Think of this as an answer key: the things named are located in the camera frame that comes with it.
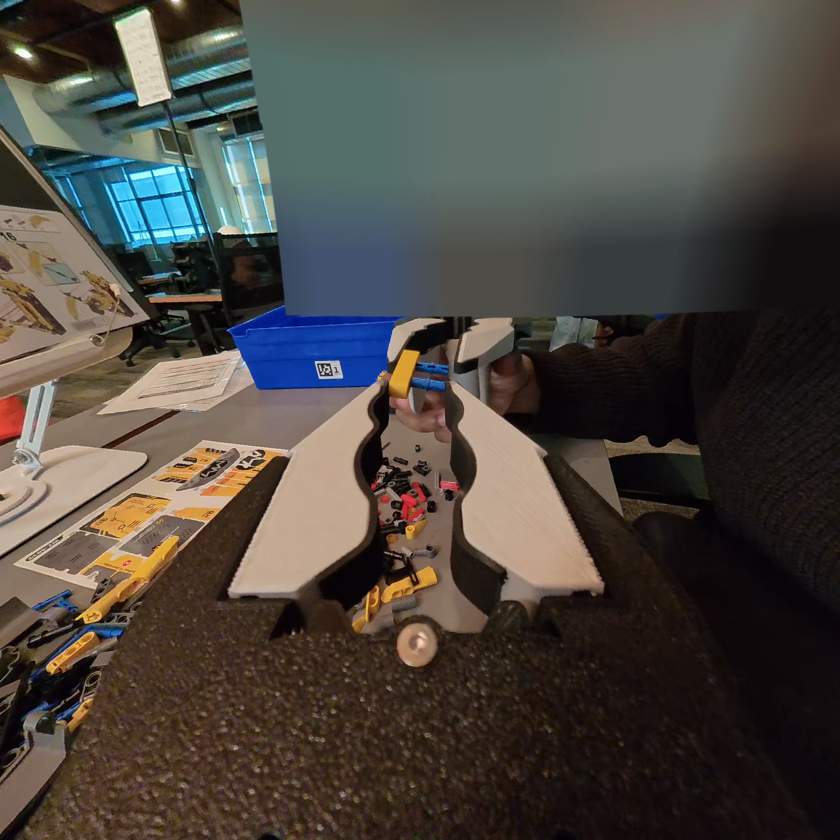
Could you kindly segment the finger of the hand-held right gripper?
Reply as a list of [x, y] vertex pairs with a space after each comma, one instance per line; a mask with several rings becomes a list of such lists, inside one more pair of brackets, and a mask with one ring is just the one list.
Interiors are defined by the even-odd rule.
[[387, 350], [387, 366], [396, 366], [404, 350], [426, 354], [448, 341], [446, 318], [413, 318], [394, 325]]
[[512, 352], [513, 318], [478, 318], [453, 344], [451, 380], [488, 404], [491, 365]]

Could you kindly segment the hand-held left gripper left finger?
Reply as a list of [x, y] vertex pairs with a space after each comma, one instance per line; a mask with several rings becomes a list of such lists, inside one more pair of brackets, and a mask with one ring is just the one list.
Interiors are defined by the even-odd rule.
[[371, 483], [388, 408], [387, 383], [376, 381], [288, 451], [230, 599], [318, 599], [348, 610], [374, 586], [383, 558]]

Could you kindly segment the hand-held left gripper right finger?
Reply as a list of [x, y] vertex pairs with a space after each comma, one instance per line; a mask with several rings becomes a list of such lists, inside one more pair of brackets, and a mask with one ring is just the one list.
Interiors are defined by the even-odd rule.
[[466, 388], [445, 395], [460, 492], [450, 551], [458, 591], [486, 616], [501, 602], [518, 602], [532, 616], [546, 597], [603, 595], [554, 459]]

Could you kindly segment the yellow thin holed beam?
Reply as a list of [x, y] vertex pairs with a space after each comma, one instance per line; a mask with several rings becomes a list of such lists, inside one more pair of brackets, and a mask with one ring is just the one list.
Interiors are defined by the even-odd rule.
[[403, 350], [391, 373], [388, 392], [391, 398], [405, 400], [413, 386], [412, 379], [421, 353], [416, 350]]

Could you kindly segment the person's right forearm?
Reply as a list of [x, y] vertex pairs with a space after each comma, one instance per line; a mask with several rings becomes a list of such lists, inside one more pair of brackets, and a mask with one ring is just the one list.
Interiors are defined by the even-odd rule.
[[672, 315], [605, 349], [566, 344], [528, 353], [539, 392], [532, 429], [616, 443], [646, 437], [657, 447], [697, 444], [692, 365], [700, 323], [695, 313]]

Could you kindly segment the person's right hand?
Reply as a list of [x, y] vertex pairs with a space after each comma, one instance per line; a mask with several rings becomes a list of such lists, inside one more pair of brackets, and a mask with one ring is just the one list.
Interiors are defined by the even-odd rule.
[[[490, 369], [488, 406], [501, 416], [533, 415], [538, 411], [540, 390], [530, 358], [514, 350], [498, 360]], [[417, 433], [433, 434], [437, 441], [448, 444], [451, 433], [445, 420], [445, 394], [424, 392], [418, 411], [409, 399], [391, 398], [397, 419]]]

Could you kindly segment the blue plastic bin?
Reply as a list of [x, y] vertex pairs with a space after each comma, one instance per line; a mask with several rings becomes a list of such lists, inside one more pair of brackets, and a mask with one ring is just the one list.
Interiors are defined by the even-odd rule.
[[260, 390], [368, 386], [399, 317], [304, 317], [276, 308], [228, 329]]

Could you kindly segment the black mesh office chair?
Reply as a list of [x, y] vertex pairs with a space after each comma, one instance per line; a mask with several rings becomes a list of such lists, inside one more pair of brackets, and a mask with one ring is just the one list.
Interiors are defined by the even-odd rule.
[[234, 226], [213, 236], [224, 315], [235, 327], [285, 304], [277, 233], [245, 234]]

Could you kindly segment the yellow grey sticker sheet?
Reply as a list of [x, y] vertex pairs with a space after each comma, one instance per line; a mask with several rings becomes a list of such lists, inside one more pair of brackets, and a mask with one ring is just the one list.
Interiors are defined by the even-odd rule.
[[183, 548], [285, 449], [203, 440], [15, 562], [94, 590], [131, 576], [168, 538]]

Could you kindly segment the pile of toy building pieces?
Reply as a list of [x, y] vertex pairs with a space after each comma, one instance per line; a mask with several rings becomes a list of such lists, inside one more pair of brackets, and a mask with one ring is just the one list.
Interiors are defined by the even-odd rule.
[[175, 500], [97, 558], [139, 616], [80, 731], [47, 712], [2, 782], [12, 838], [466, 838], [433, 751], [444, 714], [411, 711], [396, 636], [300, 630], [296, 603], [226, 598], [280, 457], [236, 496]]

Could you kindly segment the white paper sheets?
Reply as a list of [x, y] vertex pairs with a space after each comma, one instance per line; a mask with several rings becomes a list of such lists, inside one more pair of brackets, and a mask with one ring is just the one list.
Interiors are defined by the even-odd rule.
[[144, 409], [201, 412], [252, 383], [240, 352], [161, 362], [106, 402], [98, 414]]

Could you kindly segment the wooden office desk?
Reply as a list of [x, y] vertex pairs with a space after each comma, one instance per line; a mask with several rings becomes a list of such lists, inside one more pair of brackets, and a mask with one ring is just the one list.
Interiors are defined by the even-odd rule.
[[146, 296], [146, 299], [161, 312], [184, 313], [192, 334], [191, 339], [202, 355], [226, 351], [223, 333], [228, 327], [228, 320], [221, 294], [159, 292]]

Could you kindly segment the white book stand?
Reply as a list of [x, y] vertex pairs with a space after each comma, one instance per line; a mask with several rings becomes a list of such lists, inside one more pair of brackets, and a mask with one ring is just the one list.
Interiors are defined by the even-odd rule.
[[[87, 229], [5, 129], [1, 130], [1, 142], [1, 206], [74, 214], [78, 224]], [[94, 235], [90, 232], [89, 235], [101, 247]], [[105, 255], [131, 289], [120, 269]], [[142, 304], [150, 319], [150, 306]], [[146, 455], [131, 451], [110, 454], [105, 448], [84, 445], [44, 449], [58, 380], [119, 355], [131, 344], [135, 325], [1, 362], [1, 397], [29, 390], [23, 431], [16, 442], [11, 465], [1, 473], [2, 556], [146, 464]]]

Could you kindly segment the building instruction booklet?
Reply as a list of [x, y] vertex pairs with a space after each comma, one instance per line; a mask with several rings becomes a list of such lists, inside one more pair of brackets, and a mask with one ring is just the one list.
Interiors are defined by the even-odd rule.
[[74, 214], [1, 206], [1, 362], [149, 316]]

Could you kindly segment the white printed board on pole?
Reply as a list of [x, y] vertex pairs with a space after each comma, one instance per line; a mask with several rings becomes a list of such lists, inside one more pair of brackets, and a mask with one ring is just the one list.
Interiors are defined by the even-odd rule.
[[146, 108], [160, 103], [163, 108], [173, 135], [175, 147], [180, 155], [182, 165], [186, 169], [186, 175], [202, 220], [207, 246], [213, 259], [217, 279], [220, 280], [221, 267], [214, 243], [213, 232], [204, 212], [194, 176], [189, 164], [186, 162], [182, 145], [178, 140], [178, 131], [170, 106], [170, 101], [173, 99], [172, 84], [152, 13], [148, 7], [141, 6], [132, 12], [123, 13], [115, 17], [113, 19], [113, 25], [131, 75], [138, 106], [140, 108]]

